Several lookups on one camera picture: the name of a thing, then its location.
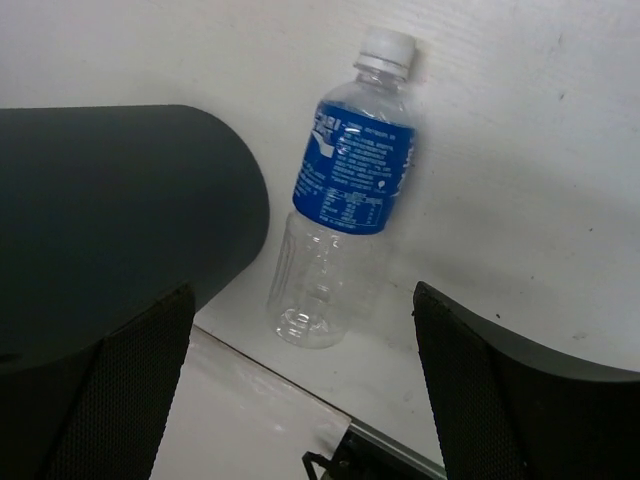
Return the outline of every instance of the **white panel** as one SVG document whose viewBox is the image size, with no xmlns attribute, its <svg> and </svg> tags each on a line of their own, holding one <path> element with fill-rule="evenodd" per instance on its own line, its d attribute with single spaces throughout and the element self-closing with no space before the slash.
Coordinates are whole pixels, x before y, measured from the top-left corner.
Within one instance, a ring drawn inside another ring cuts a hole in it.
<svg viewBox="0 0 640 480">
<path fill-rule="evenodd" d="M 403 239 L 376 317 L 327 352 L 292 350 L 266 334 L 263 303 L 315 103 L 352 77 L 365 24 L 428 53 Z M 638 25 L 632 0 L 4 0 L 0 106 L 175 102 L 227 121 L 263 168 L 272 228 L 198 322 L 438 460 L 409 316 L 418 279 L 640 370 Z"/>
<path fill-rule="evenodd" d="M 194 329 L 151 480 L 306 478 L 331 457 L 343 414 Z"/>
</svg>

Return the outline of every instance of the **clear plastic bottle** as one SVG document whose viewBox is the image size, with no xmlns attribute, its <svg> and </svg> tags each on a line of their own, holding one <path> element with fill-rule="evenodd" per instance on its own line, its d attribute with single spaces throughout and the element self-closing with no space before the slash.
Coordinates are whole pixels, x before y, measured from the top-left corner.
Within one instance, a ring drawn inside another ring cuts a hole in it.
<svg viewBox="0 0 640 480">
<path fill-rule="evenodd" d="M 271 326 L 288 342 L 329 347 L 371 313 L 383 229 L 413 151 L 402 86 L 414 50 L 413 37 L 370 28 L 356 80 L 318 105 L 268 302 Z"/>
</svg>

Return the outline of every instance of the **transparent bottle body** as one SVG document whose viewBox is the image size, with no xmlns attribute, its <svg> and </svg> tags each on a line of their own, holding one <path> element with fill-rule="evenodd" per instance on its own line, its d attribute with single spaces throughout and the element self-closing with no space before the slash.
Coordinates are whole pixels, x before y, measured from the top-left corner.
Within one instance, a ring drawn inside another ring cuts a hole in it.
<svg viewBox="0 0 640 480">
<path fill-rule="evenodd" d="M 355 82 L 323 98 L 386 123 L 413 126 L 402 81 L 362 70 Z M 271 327 L 306 348 L 338 343 L 355 320 L 372 312 L 383 278 L 389 242 L 385 232 L 351 235 L 319 225 L 296 210 L 289 214 L 271 286 Z"/>
</svg>

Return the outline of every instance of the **blue label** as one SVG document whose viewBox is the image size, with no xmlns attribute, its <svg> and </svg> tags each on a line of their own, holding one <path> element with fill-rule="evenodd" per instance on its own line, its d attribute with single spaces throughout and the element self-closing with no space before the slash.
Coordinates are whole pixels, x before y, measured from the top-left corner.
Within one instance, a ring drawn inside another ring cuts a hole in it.
<svg viewBox="0 0 640 480">
<path fill-rule="evenodd" d="M 320 103 L 293 192 L 300 213 L 354 235 L 381 232 L 400 192 L 414 130 Z"/>
</svg>

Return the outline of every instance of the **bottle cap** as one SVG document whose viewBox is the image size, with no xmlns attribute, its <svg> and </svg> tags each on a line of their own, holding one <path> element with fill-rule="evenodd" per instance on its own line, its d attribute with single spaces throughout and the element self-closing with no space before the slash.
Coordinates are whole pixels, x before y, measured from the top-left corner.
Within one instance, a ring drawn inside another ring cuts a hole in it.
<svg viewBox="0 0 640 480">
<path fill-rule="evenodd" d="M 355 66 L 375 68 L 406 80 L 415 50 L 416 40 L 411 35 L 369 27 Z"/>
</svg>

